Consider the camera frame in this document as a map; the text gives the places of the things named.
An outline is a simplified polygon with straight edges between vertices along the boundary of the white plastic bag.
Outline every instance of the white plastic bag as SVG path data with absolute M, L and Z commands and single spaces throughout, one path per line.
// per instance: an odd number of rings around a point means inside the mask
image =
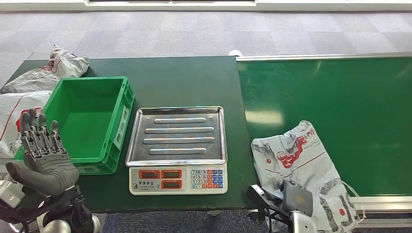
M 54 45 L 47 66 L 32 69 L 6 84 L 3 93 L 54 90 L 63 78 L 79 78 L 86 73 L 89 59 L 76 57 Z
M 262 188 L 283 198 L 279 187 L 295 181 L 313 194 L 317 230 L 346 233 L 357 226 L 354 205 L 312 124 L 301 121 L 284 135 L 252 141 L 255 169 Z M 277 231 L 280 224 L 275 224 Z
M 51 94 L 52 91 L 35 91 L 0 95 L 0 159 L 13 158 L 21 145 L 20 116 L 30 108 L 38 116 Z

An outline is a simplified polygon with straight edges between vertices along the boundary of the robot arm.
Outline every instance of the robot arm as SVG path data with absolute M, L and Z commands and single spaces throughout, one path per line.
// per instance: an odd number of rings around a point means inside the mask
M 18 184 L 4 181 L 0 185 L 0 219 L 12 224 L 21 222 L 26 233 L 28 224 L 45 214 L 38 223 L 45 225 L 44 233 L 96 233 L 99 220 L 84 206 L 84 197 L 76 185 L 79 171 L 63 147 L 57 121 L 52 122 L 49 133 L 46 116 L 39 115 L 38 125 L 35 119 L 34 109 L 21 116 L 24 163 L 12 161 L 6 168 L 13 180 L 43 195 L 44 202 L 37 209 L 20 207 L 24 193 Z
M 292 233 L 316 233 L 316 226 L 311 216 L 313 212 L 312 193 L 295 183 L 285 182 L 281 188 L 283 200 L 268 200 L 264 191 L 257 185 L 249 186 L 247 197 L 259 208 L 249 212 L 251 220 L 262 222 L 269 217 L 269 232 L 272 232 L 272 220 L 285 223 Z

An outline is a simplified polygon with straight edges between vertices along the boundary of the green plastic crate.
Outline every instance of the green plastic crate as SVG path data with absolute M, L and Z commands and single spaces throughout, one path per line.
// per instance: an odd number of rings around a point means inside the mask
M 127 77 L 61 80 L 43 109 L 59 122 L 63 145 L 82 175 L 113 174 L 135 95 Z M 15 159 L 22 160 L 23 148 Z

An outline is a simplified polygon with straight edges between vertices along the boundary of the green table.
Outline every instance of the green table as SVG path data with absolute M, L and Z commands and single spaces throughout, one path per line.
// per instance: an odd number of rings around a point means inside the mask
M 412 54 L 238 59 L 251 138 L 310 121 L 357 209 L 412 211 Z
M 11 79 L 45 65 L 25 61 Z M 211 210 L 252 208 L 246 189 L 257 182 L 249 147 L 239 76 L 234 57 L 91 59 L 84 77 L 126 76 L 135 94 L 117 171 L 81 176 L 86 206 L 93 212 L 128 210 Z M 124 161 L 136 111 L 144 107 L 221 106 L 227 143 L 228 191 L 223 195 L 133 196 Z
M 45 63 L 25 61 L 12 79 Z M 342 179 L 362 196 L 352 200 L 358 209 L 363 203 L 372 212 L 412 210 L 410 54 L 244 57 L 237 69 L 232 57 L 92 59 L 85 74 L 121 75 L 136 95 L 131 121 L 141 107 L 224 108 L 229 190 L 132 196 L 123 146 L 114 175 L 80 179 L 93 211 L 253 208 L 244 195 L 257 180 L 250 139 L 284 133 L 303 119 L 313 123 Z M 131 127 L 129 122 L 124 145 Z

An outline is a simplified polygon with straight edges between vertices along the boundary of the red digital display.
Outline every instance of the red digital display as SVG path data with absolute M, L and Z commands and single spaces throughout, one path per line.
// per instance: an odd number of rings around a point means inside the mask
M 182 178 L 182 170 L 162 170 L 162 179 Z
M 165 189 L 182 188 L 182 181 L 181 180 L 162 181 L 162 188 L 165 188 Z
M 140 179 L 159 179 L 160 171 L 158 170 L 140 170 L 139 171 Z

